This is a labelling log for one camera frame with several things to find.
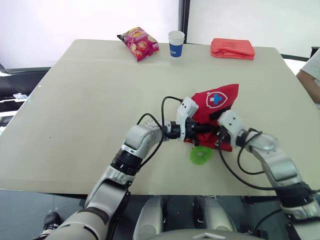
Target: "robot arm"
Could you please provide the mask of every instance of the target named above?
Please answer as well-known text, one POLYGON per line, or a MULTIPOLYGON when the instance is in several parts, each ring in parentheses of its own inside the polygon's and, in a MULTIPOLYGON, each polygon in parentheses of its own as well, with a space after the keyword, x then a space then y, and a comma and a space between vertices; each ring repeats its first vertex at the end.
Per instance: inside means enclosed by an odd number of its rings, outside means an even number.
MULTIPOLYGON (((246 131, 240 118, 232 110, 225 111, 218 124, 230 135, 233 147, 244 147, 246 141, 258 134, 246 131)), ((313 199, 313 191, 305 184, 291 158, 280 148, 279 141, 270 134, 261 134, 246 145, 262 165, 274 188, 283 213, 292 221, 320 218, 320 207, 313 199)))
MULTIPOLYGON (((212 125, 198 124, 192 120, 197 109, 198 105, 186 97, 178 108, 177 120, 164 122, 164 141, 188 138, 197 145, 196 134, 217 132, 218 129, 212 125)), ((220 116, 218 124, 220 130, 230 136, 233 147, 243 147, 251 136, 257 134, 245 131, 240 118, 231 110, 220 116)), ((130 196, 128 187, 139 172, 143 159, 162 138, 163 131, 154 121, 133 126, 112 163, 88 195, 85 208, 70 216, 47 239, 110 240, 115 224, 127 205, 130 196)), ((277 188, 282 210, 288 218, 306 220, 320 217, 320 207, 313 200, 310 188, 302 182, 296 166, 280 149, 275 137, 261 134, 250 141, 246 149, 260 160, 271 185, 277 188)))

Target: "beige table top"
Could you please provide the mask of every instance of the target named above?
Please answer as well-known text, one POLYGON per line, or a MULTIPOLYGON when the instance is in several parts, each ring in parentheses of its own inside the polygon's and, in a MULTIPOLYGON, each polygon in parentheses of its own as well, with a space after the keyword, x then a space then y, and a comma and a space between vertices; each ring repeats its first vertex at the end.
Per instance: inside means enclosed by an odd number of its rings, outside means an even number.
MULTIPOLYGON (((256 47, 255 60, 214 58, 210 46, 183 46, 172 58, 168 44, 137 63, 120 41, 76 40, 45 75, 0 136, 0 188, 87 194, 112 161, 127 130, 146 112, 161 116, 164 96, 239 83, 233 109, 246 127, 275 135, 304 180, 319 183, 320 117, 316 106, 276 49, 256 47)), ((176 119, 168 101, 165 118, 176 119)), ((218 152, 205 165, 190 161, 192 145, 165 142, 137 174, 133 194, 272 195, 237 181, 218 152)), ((247 176, 236 154, 225 153, 250 183, 269 186, 264 175, 247 176)), ((244 168, 259 161, 243 154, 244 168)))

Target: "paper cup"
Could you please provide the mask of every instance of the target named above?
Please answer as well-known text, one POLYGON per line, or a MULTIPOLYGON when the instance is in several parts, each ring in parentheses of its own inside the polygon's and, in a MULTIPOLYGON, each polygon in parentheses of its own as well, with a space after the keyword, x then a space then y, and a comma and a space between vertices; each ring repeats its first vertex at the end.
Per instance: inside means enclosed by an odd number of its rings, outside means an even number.
POLYGON ((178 58, 182 54, 182 47, 184 45, 185 34, 182 31, 169 32, 169 47, 170 55, 178 58))

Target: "red towel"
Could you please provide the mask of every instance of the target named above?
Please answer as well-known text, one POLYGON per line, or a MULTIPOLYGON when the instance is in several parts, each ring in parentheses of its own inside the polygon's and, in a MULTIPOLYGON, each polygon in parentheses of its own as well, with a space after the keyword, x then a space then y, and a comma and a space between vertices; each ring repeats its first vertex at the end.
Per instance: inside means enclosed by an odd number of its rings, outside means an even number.
POLYGON ((253 60, 255 50, 248 40, 214 38, 211 42, 211 55, 216 58, 253 60))
MULTIPOLYGON (((210 124, 218 126, 217 120, 223 112, 229 110, 238 96, 239 84, 230 84, 216 89, 195 93, 192 100, 199 106, 193 115, 193 119, 200 124, 210 124)), ((201 146, 216 149, 218 136, 214 133, 198 134, 197 138, 201 146)), ((221 149, 231 152, 229 143, 222 142, 221 149)))

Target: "blue cross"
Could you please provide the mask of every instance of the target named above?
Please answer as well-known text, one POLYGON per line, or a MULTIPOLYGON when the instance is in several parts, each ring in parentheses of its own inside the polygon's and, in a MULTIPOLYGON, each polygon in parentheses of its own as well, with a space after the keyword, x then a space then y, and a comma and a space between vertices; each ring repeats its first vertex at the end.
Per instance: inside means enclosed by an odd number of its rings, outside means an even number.
POLYGON ((213 97, 210 98, 210 102, 213 102, 214 105, 217 105, 220 101, 222 101, 222 97, 215 93, 213 97))

